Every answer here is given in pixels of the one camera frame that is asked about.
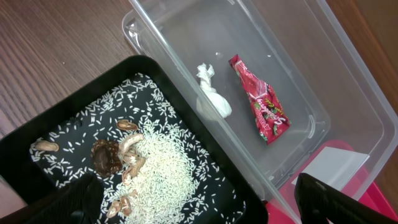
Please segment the red candy wrapper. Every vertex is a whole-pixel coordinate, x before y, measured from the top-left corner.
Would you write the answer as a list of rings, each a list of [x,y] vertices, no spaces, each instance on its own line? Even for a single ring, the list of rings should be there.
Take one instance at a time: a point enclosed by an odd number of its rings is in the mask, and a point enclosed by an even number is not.
[[[260,136],[266,144],[274,142],[292,123],[284,113],[273,87],[250,72],[239,55],[234,55],[229,64],[248,96]]]

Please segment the rice and food scraps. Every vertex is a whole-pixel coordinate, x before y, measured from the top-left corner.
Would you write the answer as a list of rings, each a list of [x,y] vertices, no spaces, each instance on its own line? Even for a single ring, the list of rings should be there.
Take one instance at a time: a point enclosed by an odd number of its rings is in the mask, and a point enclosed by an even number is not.
[[[121,142],[137,124],[143,140],[134,150],[145,163],[135,177],[117,172],[103,178],[98,223],[234,223],[246,201],[230,184],[208,151],[187,128],[155,82],[136,74],[108,90],[42,136],[56,152],[31,146],[31,159],[60,188],[92,173],[95,141]]]

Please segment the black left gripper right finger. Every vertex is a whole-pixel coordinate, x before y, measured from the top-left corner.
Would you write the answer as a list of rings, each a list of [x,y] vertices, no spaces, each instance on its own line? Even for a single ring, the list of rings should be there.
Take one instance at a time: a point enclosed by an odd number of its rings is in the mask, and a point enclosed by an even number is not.
[[[307,173],[298,175],[294,195],[302,224],[397,224]]]

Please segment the clear plastic bin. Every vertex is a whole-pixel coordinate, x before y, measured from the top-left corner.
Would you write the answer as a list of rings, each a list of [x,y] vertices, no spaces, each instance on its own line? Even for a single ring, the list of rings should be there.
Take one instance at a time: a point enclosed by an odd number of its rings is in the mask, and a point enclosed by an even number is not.
[[[325,1],[133,1],[122,21],[137,53],[153,58],[261,200],[300,216],[279,190],[330,140],[365,156],[359,199],[397,147],[397,114]],[[270,84],[291,127],[266,144],[239,77],[239,55]],[[200,88],[197,66],[232,113],[223,118]]]

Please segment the black tray bin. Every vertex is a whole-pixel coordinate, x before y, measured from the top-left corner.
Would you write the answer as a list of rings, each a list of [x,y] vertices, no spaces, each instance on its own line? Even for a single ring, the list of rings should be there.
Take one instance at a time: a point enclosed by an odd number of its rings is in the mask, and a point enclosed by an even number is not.
[[[268,212],[153,59],[129,57],[1,140],[1,176],[27,203],[94,170],[99,139],[122,141],[119,120],[136,123],[187,155],[196,190],[179,223],[267,223]]]

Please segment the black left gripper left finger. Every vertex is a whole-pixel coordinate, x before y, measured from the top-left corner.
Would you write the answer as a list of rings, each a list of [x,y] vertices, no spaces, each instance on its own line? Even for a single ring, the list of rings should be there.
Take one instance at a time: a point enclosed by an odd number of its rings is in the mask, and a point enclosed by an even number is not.
[[[84,174],[39,201],[1,218],[1,224],[95,223],[104,197],[102,182]]]

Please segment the red serving tray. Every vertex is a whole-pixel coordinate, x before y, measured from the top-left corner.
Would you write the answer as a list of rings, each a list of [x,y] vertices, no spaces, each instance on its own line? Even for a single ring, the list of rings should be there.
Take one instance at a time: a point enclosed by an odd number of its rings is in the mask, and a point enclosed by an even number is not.
[[[299,173],[305,172],[319,179],[329,186],[340,190],[346,195],[353,196],[356,188],[360,187],[362,181],[368,176],[368,171],[362,165],[355,174],[353,168],[358,168],[356,164],[367,159],[369,155],[356,152],[346,142],[340,140],[330,140],[320,146],[309,159],[298,169],[298,171],[285,183],[279,190],[282,196],[287,196],[288,203],[292,203],[293,210],[299,215],[294,198],[294,188]],[[332,169],[339,169],[337,174],[332,174]],[[397,221],[397,214],[380,191],[375,182],[372,182],[365,193],[358,200],[359,203]],[[276,200],[266,203],[269,213],[268,224],[294,224],[295,222],[289,215],[286,215]]]

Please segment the white tissue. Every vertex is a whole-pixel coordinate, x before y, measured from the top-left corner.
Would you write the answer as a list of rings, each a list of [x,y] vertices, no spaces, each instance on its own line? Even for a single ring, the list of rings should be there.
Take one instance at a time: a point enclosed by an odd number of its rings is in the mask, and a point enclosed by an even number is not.
[[[209,67],[205,63],[197,66],[198,73],[197,77],[200,79],[200,88],[204,91],[205,95],[209,98],[213,106],[219,114],[226,118],[232,113],[232,108],[226,98],[217,93],[216,89],[211,86],[211,78],[214,76],[215,71],[213,66],[209,64]]]

